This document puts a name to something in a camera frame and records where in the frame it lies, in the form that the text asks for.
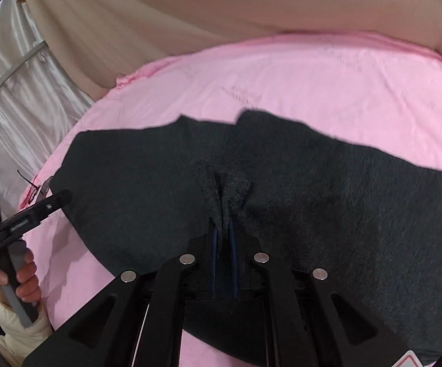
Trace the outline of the white sleeve left forearm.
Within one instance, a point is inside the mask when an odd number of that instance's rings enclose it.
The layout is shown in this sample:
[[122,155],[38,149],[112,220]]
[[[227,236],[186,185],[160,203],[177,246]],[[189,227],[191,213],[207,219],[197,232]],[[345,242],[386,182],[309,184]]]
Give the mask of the white sleeve left forearm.
[[0,301],[0,353],[10,366],[22,366],[24,359],[53,333],[45,308],[39,306],[39,317],[24,328],[15,312]]

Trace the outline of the person's left hand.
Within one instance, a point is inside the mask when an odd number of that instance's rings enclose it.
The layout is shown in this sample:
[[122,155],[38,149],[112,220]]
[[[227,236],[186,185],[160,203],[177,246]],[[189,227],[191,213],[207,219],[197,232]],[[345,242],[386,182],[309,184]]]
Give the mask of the person's left hand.
[[[16,273],[16,278],[20,286],[16,289],[16,296],[26,303],[39,303],[42,292],[39,287],[39,280],[36,276],[37,267],[34,255],[30,249],[26,249],[24,254],[24,264]],[[8,284],[7,275],[0,269],[0,303],[10,308],[10,304],[4,295],[2,288]]]

